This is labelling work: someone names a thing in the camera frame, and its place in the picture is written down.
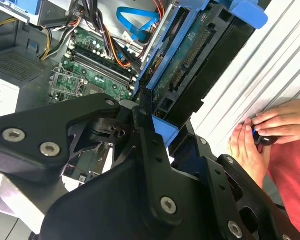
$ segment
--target person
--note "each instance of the person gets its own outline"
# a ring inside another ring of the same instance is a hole
[[[279,136],[278,141],[257,149],[252,125],[261,136]],[[266,174],[270,175],[291,223],[300,232],[300,100],[238,124],[229,140],[228,151],[260,188]]]

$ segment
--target hand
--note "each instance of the hand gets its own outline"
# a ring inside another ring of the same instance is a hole
[[[228,143],[228,151],[256,184],[262,188],[269,166],[271,147],[263,147],[262,153],[258,152],[251,124],[252,121],[248,118],[244,124],[239,124],[235,128]]]
[[[280,136],[277,144],[300,140],[300,100],[256,115],[253,124],[261,136]]]

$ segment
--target screw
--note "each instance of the screw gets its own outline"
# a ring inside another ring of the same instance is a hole
[[[167,196],[161,198],[161,207],[167,214],[175,214],[177,211],[177,206],[175,202]]]
[[[3,131],[2,137],[4,140],[11,143],[21,142],[26,138],[26,134],[24,131],[17,128],[9,128]]]
[[[148,115],[146,110],[144,110],[143,108],[140,108],[139,112],[142,113],[143,115],[146,115],[146,116]]]
[[[207,141],[204,140],[203,138],[200,139],[200,142],[201,142],[203,145],[207,145]]]
[[[55,157],[60,153],[60,147],[54,142],[45,142],[41,144],[40,152],[46,157]]]
[[[111,106],[114,106],[114,105],[115,105],[115,103],[114,103],[113,101],[109,100],[109,99],[105,100],[105,102],[106,102],[107,104],[111,105]]]
[[[282,237],[283,237],[283,240],[291,240],[291,238],[290,237],[288,237],[287,235],[285,235],[285,234],[283,234],[282,235]]]
[[[241,228],[238,226],[238,224],[234,221],[229,221],[228,222],[228,228],[230,232],[237,238],[241,239],[243,234]]]
[[[234,161],[231,157],[229,157],[229,156],[226,157],[226,160],[227,160],[230,164],[234,164],[234,163],[235,163],[235,161]]]

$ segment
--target screwdriver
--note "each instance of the screwdriver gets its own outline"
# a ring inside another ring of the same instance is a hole
[[[252,134],[255,145],[270,146],[275,144],[279,138],[278,136],[260,136],[254,125],[252,126]]]

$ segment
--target ventilation grille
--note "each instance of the ventilation grille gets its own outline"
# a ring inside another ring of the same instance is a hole
[[[45,68],[39,60],[33,60],[17,51],[0,55],[0,73],[20,82],[32,80]]]

